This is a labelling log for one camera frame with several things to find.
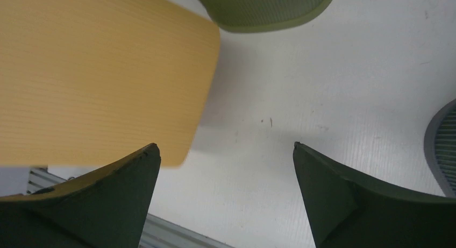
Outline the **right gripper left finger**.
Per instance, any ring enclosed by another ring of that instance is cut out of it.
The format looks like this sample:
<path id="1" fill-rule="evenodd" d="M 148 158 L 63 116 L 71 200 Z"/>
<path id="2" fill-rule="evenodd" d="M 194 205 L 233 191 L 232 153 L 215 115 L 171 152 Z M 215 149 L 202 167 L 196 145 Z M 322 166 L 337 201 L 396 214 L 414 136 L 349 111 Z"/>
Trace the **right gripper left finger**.
<path id="1" fill-rule="evenodd" d="M 1 247 L 137 247 L 161 164 L 151 143 L 30 195 L 1 198 Z"/>

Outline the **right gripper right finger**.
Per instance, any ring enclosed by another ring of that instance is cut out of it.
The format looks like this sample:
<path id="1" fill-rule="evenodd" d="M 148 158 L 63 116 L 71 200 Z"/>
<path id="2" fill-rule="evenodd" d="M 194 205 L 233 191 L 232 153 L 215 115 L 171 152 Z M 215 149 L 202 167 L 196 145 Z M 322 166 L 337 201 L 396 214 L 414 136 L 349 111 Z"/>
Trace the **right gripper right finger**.
<path id="1" fill-rule="evenodd" d="M 293 161 L 317 247 L 455 247 L 455 199 L 406 189 L 296 142 Z"/>

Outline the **grey slatted waste bin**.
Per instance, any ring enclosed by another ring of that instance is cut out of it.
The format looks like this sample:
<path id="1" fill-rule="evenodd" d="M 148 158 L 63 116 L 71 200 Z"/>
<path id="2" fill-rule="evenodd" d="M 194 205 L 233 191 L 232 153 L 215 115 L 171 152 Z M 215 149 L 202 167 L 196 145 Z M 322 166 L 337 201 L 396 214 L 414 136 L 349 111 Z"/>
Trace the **grey slatted waste bin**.
<path id="1" fill-rule="evenodd" d="M 455 100 L 430 120 L 423 150 L 435 180 L 447 197 L 455 198 Z"/>

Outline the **yellow slatted waste bin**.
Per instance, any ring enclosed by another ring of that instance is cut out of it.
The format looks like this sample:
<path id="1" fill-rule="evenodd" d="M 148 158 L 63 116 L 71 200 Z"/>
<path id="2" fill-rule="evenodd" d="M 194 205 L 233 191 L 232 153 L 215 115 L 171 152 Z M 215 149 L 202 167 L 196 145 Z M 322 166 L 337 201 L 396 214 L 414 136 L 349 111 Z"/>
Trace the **yellow slatted waste bin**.
<path id="1" fill-rule="evenodd" d="M 219 27 L 168 0 L 1 0 L 1 164 L 186 159 Z"/>

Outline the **green slatted waste bin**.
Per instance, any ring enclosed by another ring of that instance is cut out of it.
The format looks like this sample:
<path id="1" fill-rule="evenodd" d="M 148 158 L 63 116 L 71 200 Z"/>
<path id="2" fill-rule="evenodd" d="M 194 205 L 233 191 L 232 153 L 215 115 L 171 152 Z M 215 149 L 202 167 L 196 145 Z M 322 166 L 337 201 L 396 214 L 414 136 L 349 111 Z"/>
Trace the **green slatted waste bin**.
<path id="1" fill-rule="evenodd" d="M 199 0 L 209 17 L 233 33 L 278 31 L 308 23 L 332 0 Z"/>

